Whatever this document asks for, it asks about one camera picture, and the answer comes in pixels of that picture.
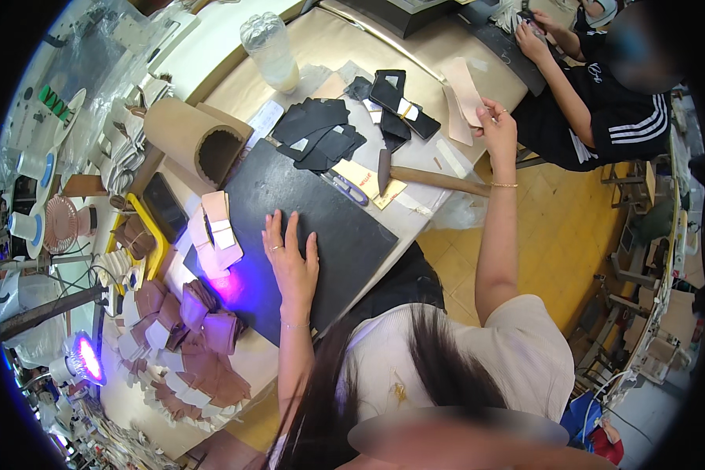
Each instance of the small pink fan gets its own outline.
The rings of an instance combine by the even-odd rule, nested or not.
[[[77,211],[69,198],[55,195],[47,202],[45,214],[43,244],[52,254],[65,253],[79,236],[94,236],[97,231],[97,209],[93,204]]]

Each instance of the beige top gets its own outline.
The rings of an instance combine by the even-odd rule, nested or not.
[[[410,348],[410,312],[417,304],[400,305],[363,321],[353,332],[347,361],[358,367],[358,419],[388,410],[433,406],[415,370]],[[440,311],[427,307],[433,315]],[[449,320],[460,352],[477,357],[504,394],[509,409],[558,422],[574,385],[574,362],[564,335],[538,296],[517,296],[501,304],[484,328]],[[406,399],[395,394],[404,386]],[[270,456],[275,468],[286,435]]]

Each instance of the blue scissors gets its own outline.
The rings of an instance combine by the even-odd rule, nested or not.
[[[365,207],[368,205],[368,196],[363,190],[350,183],[344,176],[329,169],[326,173],[319,175],[322,180],[331,184],[337,191],[344,194],[350,201]]]

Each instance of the yellow tray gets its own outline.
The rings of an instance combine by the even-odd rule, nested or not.
[[[131,202],[133,208],[136,210],[136,213],[139,215],[139,217],[141,217],[143,225],[151,232],[157,242],[157,246],[154,248],[154,250],[152,250],[148,255],[146,255],[146,268],[144,268],[143,271],[144,278],[148,280],[154,279],[159,273],[159,267],[165,260],[165,255],[170,249],[170,244],[165,239],[165,236],[162,234],[161,230],[152,219],[152,216],[149,215],[149,212],[143,207],[143,205],[141,205],[141,202],[138,202],[136,196],[132,193],[128,193],[125,198],[129,202]],[[113,230],[116,229],[122,223],[123,217],[125,217],[123,214],[118,214],[117,218],[115,219],[115,223],[113,224]],[[107,240],[107,248],[104,250],[104,253],[112,253],[113,251],[117,251],[117,249],[117,241],[115,240],[115,236],[110,234],[110,239]],[[133,259],[130,253],[128,253],[128,256],[131,258],[131,262],[134,264],[134,266],[141,264],[140,261]]]

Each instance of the black phone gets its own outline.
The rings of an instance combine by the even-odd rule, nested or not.
[[[188,228],[188,217],[160,172],[154,174],[143,190],[143,202],[162,235],[170,244],[175,244]]]

